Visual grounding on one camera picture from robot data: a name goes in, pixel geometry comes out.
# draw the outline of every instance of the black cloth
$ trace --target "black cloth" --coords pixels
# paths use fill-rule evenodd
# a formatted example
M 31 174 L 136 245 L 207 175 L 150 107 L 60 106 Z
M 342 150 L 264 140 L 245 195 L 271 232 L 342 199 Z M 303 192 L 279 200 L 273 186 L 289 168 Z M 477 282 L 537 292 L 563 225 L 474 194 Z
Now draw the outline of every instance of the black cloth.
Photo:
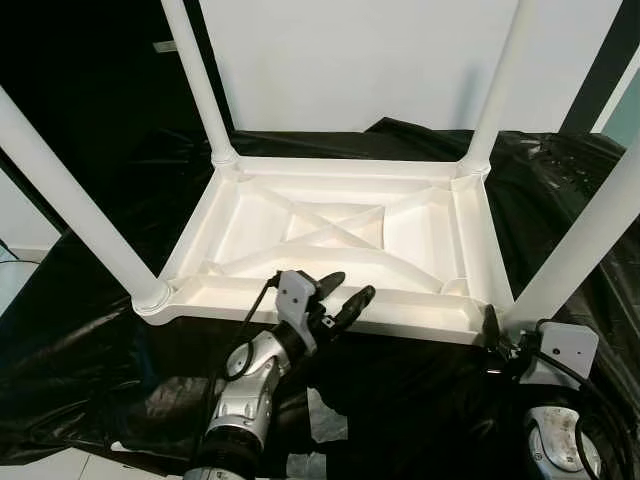
M 455 161 L 470 138 L 383 119 L 364 133 L 236 132 L 232 142 L 245 155 Z M 599 135 L 501 133 L 486 188 L 514 295 L 622 153 Z M 209 156 L 202 132 L 157 132 L 97 198 L 155 273 L 211 177 Z M 592 377 L 630 424 L 640 415 L 639 228 L 636 221 L 558 314 L 600 335 Z M 188 317 L 145 324 L 67 232 L 0 319 L 0 463 L 74 446 L 182 474 L 202 427 L 207 377 L 237 326 Z M 247 335 L 262 328 L 250 325 Z M 344 335 L 278 389 L 262 474 L 283 476 L 288 452 L 315 449 L 328 453 L 330 479 L 523 478 L 522 412 L 549 392 L 485 375 L 485 362 L 478 347 Z M 347 442 L 313 443 L 306 384 L 348 417 Z M 154 455 L 115 454 L 114 442 Z

